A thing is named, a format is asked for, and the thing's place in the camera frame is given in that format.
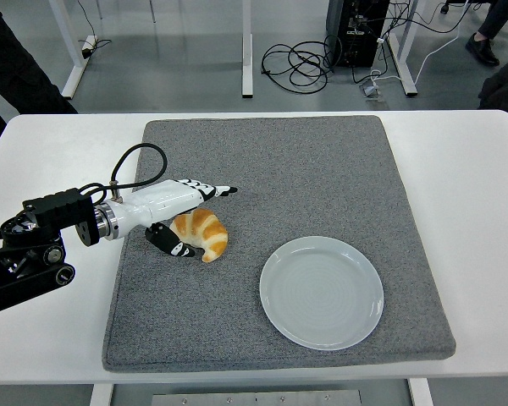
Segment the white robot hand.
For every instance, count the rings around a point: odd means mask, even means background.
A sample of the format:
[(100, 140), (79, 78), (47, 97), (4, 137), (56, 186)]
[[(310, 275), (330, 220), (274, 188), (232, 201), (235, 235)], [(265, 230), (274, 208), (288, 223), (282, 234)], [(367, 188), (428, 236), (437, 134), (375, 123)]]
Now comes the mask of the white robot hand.
[(164, 253), (189, 257), (194, 248), (201, 248), (202, 260), (214, 261), (225, 251), (229, 234), (216, 215), (200, 205), (236, 191), (235, 187), (192, 179), (169, 179), (140, 189), (121, 203), (108, 203), (113, 212), (108, 238), (123, 238), (133, 228), (144, 226), (146, 239)]

